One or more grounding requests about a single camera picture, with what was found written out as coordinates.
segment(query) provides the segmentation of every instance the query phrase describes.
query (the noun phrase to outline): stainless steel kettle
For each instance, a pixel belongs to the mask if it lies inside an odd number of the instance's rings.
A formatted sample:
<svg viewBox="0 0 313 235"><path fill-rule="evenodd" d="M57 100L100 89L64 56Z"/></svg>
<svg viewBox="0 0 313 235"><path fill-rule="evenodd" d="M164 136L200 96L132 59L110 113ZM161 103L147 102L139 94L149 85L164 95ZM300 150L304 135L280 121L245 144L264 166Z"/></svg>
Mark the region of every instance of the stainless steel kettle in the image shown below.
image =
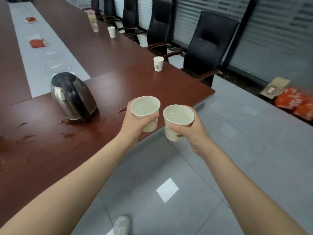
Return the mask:
<svg viewBox="0 0 313 235"><path fill-rule="evenodd" d="M97 108L86 84L68 72L58 73L52 78L51 94L64 116L70 120L88 121Z"/></svg>

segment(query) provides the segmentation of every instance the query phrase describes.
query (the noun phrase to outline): conference table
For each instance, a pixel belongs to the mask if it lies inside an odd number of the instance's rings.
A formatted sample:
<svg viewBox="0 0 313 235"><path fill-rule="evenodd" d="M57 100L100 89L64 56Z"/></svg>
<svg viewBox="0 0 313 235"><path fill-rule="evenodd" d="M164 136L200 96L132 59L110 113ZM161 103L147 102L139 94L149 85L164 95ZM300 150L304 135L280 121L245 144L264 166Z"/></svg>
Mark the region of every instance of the conference table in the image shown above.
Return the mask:
<svg viewBox="0 0 313 235"><path fill-rule="evenodd" d="M159 129L166 106L195 106L214 94L167 62L155 72L153 53L123 34L110 38L104 23L93 32L87 15L64 0L34 0L33 5L90 76L85 83L98 108L91 122L69 121L50 93L32 97L10 9L0 0L5 32L0 35L0 226L112 140L125 115L119 110L130 100L157 97Z"/></svg>

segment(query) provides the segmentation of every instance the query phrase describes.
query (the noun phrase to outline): chair armrest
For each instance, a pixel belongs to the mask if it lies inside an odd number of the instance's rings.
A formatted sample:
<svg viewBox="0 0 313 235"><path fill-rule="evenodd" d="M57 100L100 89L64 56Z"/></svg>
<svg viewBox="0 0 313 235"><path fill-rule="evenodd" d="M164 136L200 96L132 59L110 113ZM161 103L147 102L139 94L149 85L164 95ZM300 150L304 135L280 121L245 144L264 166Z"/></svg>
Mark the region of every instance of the chair armrest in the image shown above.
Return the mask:
<svg viewBox="0 0 313 235"><path fill-rule="evenodd" d="M120 20L120 19L114 19L114 20L110 19L110 20L105 20L104 23L107 24L107 23L115 22L115 21L117 21L117 22L122 22L122 20Z"/></svg>
<svg viewBox="0 0 313 235"><path fill-rule="evenodd" d="M158 46L166 46L167 43L153 43L153 44L150 44L146 47L147 50L151 49L151 48L155 48L155 47L158 47Z"/></svg>
<svg viewBox="0 0 313 235"><path fill-rule="evenodd" d="M121 28L117 28L116 31L133 30L133 29L137 29L137 28L136 27L121 27Z"/></svg>
<svg viewBox="0 0 313 235"><path fill-rule="evenodd" d="M207 77L209 77L209 76L215 75L215 74L217 74L217 73L219 73L219 72L220 72L220 71L219 71L218 69L216 69L216 70L211 70L211 71L208 71L208 72L205 72L205 73L201 74L200 76L197 77L197 79L198 79L199 81L202 81L203 79L205 79L205 78L207 78Z"/></svg>
<svg viewBox="0 0 313 235"><path fill-rule="evenodd" d="M174 51L174 52L171 52L171 53L169 53L169 54L163 55L162 57L163 57L164 59L167 59L167 58L169 58L169 57L171 57L171 56L181 55L181 54L183 54L183 53L184 53L183 51Z"/></svg>
<svg viewBox="0 0 313 235"><path fill-rule="evenodd" d="M127 34L126 37L131 37L133 35L138 35L138 34L147 34L146 32L143 32L143 31L138 31L138 32L134 32L134 33L130 33L130 34Z"/></svg>

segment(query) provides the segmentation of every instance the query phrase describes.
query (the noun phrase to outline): paper cup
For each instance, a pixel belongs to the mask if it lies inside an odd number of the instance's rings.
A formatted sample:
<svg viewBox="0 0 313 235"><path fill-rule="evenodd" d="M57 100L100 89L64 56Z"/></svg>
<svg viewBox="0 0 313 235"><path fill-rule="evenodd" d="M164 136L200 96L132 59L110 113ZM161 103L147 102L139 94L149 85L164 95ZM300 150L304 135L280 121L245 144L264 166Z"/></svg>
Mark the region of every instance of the paper cup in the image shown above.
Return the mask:
<svg viewBox="0 0 313 235"><path fill-rule="evenodd" d="M162 71L164 58L163 57L154 57L153 61L154 61L154 70L157 72Z"/></svg>
<svg viewBox="0 0 313 235"><path fill-rule="evenodd" d="M165 134L166 137L173 141L178 142L183 140L181 134L178 134L169 128L170 124L179 124L185 127L189 127L194 121L194 113L186 106L182 105L171 105L163 110L163 116L165 121Z"/></svg>
<svg viewBox="0 0 313 235"><path fill-rule="evenodd" d="M131 112L137 118L143 118L155 112L159 112L161 102L153 96L142 96L131 103ZM157 128L158 118L143 128L143 132L150 133Z"/></svg>
<svg viewBox="0 0 313 235"><path fill-rule="evenodd" d="M115 27L114 26L109 26L108 27L108 31L109 31L110 37L111 38L115 38Z"/></svg>

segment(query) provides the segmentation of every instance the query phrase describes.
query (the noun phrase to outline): white sneaker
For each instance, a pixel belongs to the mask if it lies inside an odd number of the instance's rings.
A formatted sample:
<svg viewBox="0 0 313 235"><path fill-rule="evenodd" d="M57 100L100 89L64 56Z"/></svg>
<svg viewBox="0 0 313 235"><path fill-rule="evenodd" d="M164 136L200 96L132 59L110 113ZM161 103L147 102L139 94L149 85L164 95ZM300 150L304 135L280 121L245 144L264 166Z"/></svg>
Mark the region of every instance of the white sneaker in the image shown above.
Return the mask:
<svg viewBox="0 0 313 235"><path fill-rule="evenodd" d="M128 216L122 215L117 218L113 227L114 235L128 235L131 226L131 219Z"/></svg>

